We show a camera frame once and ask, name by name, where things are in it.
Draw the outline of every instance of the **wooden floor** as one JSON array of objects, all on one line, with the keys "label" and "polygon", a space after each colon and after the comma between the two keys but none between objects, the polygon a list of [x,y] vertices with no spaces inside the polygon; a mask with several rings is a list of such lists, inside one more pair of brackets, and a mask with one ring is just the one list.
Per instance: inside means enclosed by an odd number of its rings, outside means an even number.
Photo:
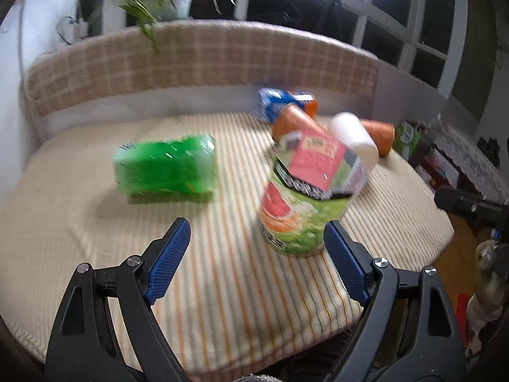
[{"label": "wooden floor", "polygon": [[477,236],[467,222],[455,215],[449,215],[454,228],[454,238],[435,263],[435,267],[444,283],[452,307],[456,310],[457,295],[465,293],[469,297],[474,293],[474,253],[484,237],[485,231]]}]

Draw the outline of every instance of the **mattress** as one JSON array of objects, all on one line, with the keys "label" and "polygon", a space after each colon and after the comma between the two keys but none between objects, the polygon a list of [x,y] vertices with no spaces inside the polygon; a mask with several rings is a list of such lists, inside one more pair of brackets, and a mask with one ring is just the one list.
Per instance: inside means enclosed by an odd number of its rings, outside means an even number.
[{"label": "mattress", "polygon": [[[154,201],[116,190],[111,156],[118,145],[199,133],[216,139],[211,199]],[[76,266],[108,267],[141,254],[176,217],[190,221],[192,239],[153,311],[196,379],[233,380],[351,327],[361,308],[327,252],[286,257],[259,232],[272,145],[268,125],[234,113],[82,126],[46,142],[0,217],[0,314],[13,335],[44,361]],[[374,257],[410,270],[433,263],[454,233],[431,191],[394,151],[370,173],[342,224]],[[111,305],[125,360],[137,366],[120,309]]]}]

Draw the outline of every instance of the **blue gripper pad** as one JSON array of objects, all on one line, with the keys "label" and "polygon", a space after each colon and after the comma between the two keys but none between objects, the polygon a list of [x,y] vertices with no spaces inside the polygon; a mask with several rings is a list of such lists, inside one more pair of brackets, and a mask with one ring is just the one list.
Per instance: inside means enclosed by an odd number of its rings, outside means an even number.
[{"label": "blue gripper pad", "polygon": [[150,269],[149,285],[143,294],[149,305],[165,295],[177,267],[184,257],[189,241],[191,240],[191,225],[182,218],[174,233],[168,238],[164,237],[166,244]]},{"label": "blue gripper pad", "polygon": [[[341,230],[346,235],[348,241],[350,241],[350,237],[348,237],[346,231],[344,231],[343,228],[341,228]],[[366,276],[364,271],[333,222],[329,222],[325,225],[323,240],[325,248],[347,289],[348,296],[358,301],[361,306],[367,306],[367,303],[370,301],[370,296],[366,288]]]}]

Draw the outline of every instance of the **metal screw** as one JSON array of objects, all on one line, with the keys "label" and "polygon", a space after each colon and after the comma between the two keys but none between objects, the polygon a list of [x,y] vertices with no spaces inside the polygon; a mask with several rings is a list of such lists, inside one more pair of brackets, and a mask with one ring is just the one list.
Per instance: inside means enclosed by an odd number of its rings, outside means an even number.
[{"label": "metal screw", "polygon": [[142,260],[139,256],[131,256],[127,259],[127,265],[131,267],[137,266],[141,262]]},{"label": "metal screw", "polygon": [[76,271],[80,274],[83,274],[85,272],[88,272],[88,263],[82,263],[78,266]]},{"label": "metal screw", "polygon": [[435,267],[432,267],[432,266],[426,266],[424,268],[424,272],[427,275],[436,275],[437,274],[437,269]]},{"label": "metal screw", "polygon": [[387,260],[385,260],[384,258],[380,258],[380,257],[376,257],[376,259],[373,260],[373,262],[375,263],[376,267],[380,267],[380,268],[387,267],[389,264],[389,262]]}]

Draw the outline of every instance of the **checkered fabric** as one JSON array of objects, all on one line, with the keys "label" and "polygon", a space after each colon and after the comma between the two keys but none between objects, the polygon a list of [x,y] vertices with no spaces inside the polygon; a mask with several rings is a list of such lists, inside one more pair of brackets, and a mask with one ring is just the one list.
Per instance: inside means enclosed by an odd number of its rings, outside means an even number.
[{"label": "checkered fabric", "polygon": [[35,116],[106,96],[177,86],[270,85],[373,96],[377,59],[337,40],[254,22],[177,21],[87,39],[30,70]]}]

